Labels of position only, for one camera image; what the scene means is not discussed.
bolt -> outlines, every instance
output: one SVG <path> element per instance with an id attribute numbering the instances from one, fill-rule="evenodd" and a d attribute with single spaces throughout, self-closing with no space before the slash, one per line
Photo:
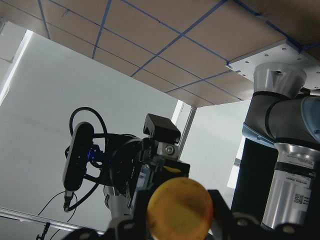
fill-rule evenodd
<path id="1" fill-rule="evenodd" d="M 240 226 L 240 227 L 246 227 L 246 226 L 248 226 L 248 221 L 247 220 L 245 220 L 245 219 L 239 219 L 237 222 L 236 222 L 236 224 L 238 225 L 238 226 Z"/>
<path id="2" fill-rule="evenodd" d="M 85 232 L 85 233 L 82 233 L 80 236 L 79 236 L 79 239 L 80 240 L 86 240 L 88 238 L 90 238 L 91 234 L 89 232 Z"/>
<path id="3" fill-rule="evenodd" d="M 174 149 L 173 146 L 167 145 L 167 146 L 165 147 L 165 152 L 166 152 L 168 155 L 172 155 L 172 154 L 174 154 L 175 149 Z"/>
<path id="4" fill-rule="evenodd" d="M 286 225 L 282 228 L 282 231 L 286 234 L 294 234 L 296 231 L 293 226 Z"/>

black bracket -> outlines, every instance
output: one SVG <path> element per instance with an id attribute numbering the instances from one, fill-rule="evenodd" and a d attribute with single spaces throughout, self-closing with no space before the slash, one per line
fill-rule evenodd
<path id="1" fill-rule="evenodd" d="M 47 222 L 47 223 L 45 224 L 45 226 L 44 226 L 42 235 L 40 236 L 40 234 L 38 234 L 38 235 L 36 236 L 36 239 L 35 239 L 35 240 L 45 240 L 45 236 L 46 236 L 46 234 L 47 234 L 47 232 L 48 232 L 49 227 L 50 227 L 50 222 Z"/>

black panel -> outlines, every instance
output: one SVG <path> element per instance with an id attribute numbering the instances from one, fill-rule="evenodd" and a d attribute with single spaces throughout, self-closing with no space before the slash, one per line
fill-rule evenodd
<path id="1" fill-rule="evenodd" d="M 277 158 L 276 149 L 245 140 L 232 212 L 250 214 L 262 222 Z"/>

white mounting plate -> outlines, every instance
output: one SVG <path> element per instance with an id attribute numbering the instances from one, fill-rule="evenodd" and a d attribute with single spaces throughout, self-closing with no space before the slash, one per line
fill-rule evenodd
<path id="1" fill-rule="evenodd" d="M 306 73 L 304 88 L 320 89 L 320 62 L 304 51 L 299 52 L 286 39 L 233 59 L 227 67 L 253 82 L 255 68 L 264 63 L 296 66 Z"/>

white label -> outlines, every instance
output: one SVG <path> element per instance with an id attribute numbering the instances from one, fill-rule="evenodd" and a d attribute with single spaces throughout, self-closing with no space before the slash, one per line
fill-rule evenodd
<path id="1" fill-rule="evenodd" d="M 273 177 L 278 180 L 281 180 L 287 183 L 292 183 L 292 184 L 298 185 L 299 187 L 307 188 L 307 189 L 310 188 L 310 184 L 311 184 L 311 178 L 289 173 L 286 171 L 275 170 Z"/>
<path id="2" fill-rule="evenodd" d="M 309 205 L 311 189 L 296 186 L 292 199 L 292 208 L 306 212 Z"/>
<path id="3" fill-rule="evenodd" d="M 282 159 L 281 162 L 285 162 L 288 164 L 294 164 L 294 165 L 305 167 L 308 169 L 314 169 L 314 166 L 315 166 L 315 162 L 312 160 L 300 158 L 297 156 L 290 156 L 290 155 L 287 155 L 285 160 Z"/>

